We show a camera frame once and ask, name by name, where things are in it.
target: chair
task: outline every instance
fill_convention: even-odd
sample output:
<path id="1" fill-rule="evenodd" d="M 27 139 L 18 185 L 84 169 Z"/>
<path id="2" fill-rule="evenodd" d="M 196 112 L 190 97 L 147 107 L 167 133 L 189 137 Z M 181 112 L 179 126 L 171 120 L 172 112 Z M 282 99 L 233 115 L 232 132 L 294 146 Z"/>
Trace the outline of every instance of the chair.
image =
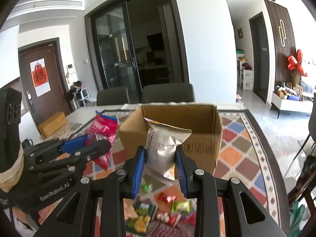
<path id="1" fill-rule="evenodd" d="M 313 109 L 312 109 L 312 113 L 311 116 L 309 118 L 309 122 L 308 122 L 308 131 L 309 134 L 305 140 L 305 142 L 303 143 L 302 147 L 300 148 L 300 150 L 298 151 L 298 153 L 295 155 L 290 167 L 288 168 L 288 170 L 286 171 L 284 177 L 286 177 L 286 175 L 289 173 L 291 166 L 293 165 L 294 160 L 298 157 L 298 155 L 301 153 L 301 151 L 303 150 L 303 148 L 305 147 L 307 141 L 309 140 L 309 137 L 312 137 L 314 144 L 312 145 L 312 148 L 314 147 L 314 149 L 312 150 L 311 154 L 313 154 L 315 147 L 316 147 L 316 105 L 315 105 L 315 100 L 316 100 L 316 93 L 314 93 L 314 102 L 313 102 Z"/>
<path id="2" fill-rule="evenodd" d="M 99 91 L 97 106 L 130 104 L 127 87 L 114 87 Z"/>
<path id="3" fill-rule="evenodd" d="M 191 84 L 172 83 L 149 85 L 143 88 L 142 103 L 152 102 L 194 102 L 194 90 Z"/>

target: red chinese character decoration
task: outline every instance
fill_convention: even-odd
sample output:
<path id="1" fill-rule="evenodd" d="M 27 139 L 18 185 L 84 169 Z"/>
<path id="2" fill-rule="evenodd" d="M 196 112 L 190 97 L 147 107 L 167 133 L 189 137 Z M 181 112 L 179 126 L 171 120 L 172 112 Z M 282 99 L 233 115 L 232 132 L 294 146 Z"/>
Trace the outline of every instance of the red chinese character decoration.
<path id="1" fill-rule="evenodd" d="M 289 70 L 295 70 L 297 69 L 298 72 L 304 76 L 307 77 L 307 72 L 304 72 L 303 66 L 302 66 L 302 61 L 303 61 L 303 53 L 301 49 L 297 50 L 297 60 L 293 55 L 288 57 L 288 69 Z"/>
<path id="2" fill-rule="evenodd" d="M 42 67 L 41 64 L 36 63 L 34 71 L 32 71 L 34 86 L 38 87 L 48 82 L 46 68 Z"/>

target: vase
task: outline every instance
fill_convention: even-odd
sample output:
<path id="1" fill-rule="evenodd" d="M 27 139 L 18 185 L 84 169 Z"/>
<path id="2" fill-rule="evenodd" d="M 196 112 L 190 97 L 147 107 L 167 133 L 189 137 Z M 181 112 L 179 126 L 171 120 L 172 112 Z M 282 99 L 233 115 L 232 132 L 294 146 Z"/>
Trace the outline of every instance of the vase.
<path id="1" fill-rule="evenodd" d="M 296 87 L 296 85 L 301 84 L 301 74 L 298 72 L 297 69 L 291 70 L 291 80 L 292 80 L 292 87 Z"/>

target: brown slatted wall panel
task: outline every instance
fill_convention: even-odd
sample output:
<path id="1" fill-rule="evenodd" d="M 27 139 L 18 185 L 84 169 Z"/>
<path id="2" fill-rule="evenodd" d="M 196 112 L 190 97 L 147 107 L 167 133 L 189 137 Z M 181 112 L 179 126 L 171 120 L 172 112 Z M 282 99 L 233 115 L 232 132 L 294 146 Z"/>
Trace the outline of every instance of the brown slatted wall panel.
<path id="1" fill-rule="evenodd" d="M 269 0 L 264 1 L 270 16 L 274 38 L 274 48 L 276 52 L 275 85 L 280 85 L 282 82 L 291 81 L 291 73 L 287 68 L 287 64 L 288 56 L 294 55 L 296 58 L 294 33 L 288 9 Z M 286 31 L 285 47 L 281 45 L 279 35 L 280 19 L 283 20 Z"/>

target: sliding glass door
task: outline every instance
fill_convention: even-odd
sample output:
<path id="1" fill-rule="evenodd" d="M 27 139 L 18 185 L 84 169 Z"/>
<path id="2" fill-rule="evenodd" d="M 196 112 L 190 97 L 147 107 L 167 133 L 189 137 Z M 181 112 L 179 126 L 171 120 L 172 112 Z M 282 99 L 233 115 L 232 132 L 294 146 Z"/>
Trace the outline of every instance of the sliding glass door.
<path id="1" fill-rule="evenodd" d="M 95 24 L 102 61 L 101 70 L 106 82 L 103 85 L 108 88 L 127 87 L 130 102 L 138 103 L 141 87 L 126 3 L 96 17 Z"/>

